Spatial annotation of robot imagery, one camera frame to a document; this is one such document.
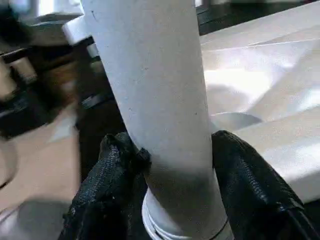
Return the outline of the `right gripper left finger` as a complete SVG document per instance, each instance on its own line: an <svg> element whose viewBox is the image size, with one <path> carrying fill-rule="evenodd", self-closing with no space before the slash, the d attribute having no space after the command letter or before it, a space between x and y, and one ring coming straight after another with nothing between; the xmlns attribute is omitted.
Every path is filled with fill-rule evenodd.
<svg viewBox="0 0 320 240"><path fill-rule="evenodd" d="M150 154L127 132L107 134L97 163L63 216L60 240L146 240L142 203Z"/></svg>

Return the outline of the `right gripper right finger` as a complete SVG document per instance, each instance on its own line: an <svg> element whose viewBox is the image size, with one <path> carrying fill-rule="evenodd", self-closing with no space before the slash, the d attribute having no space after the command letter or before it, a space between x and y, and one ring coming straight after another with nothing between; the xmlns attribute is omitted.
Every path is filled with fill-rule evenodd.
<svg viewBox="0 0 320 240"><path fill-rule="evenodd" d="M212 134L212 165L236 240L318 240L320 232L286 181L246 141Z"/></svg>

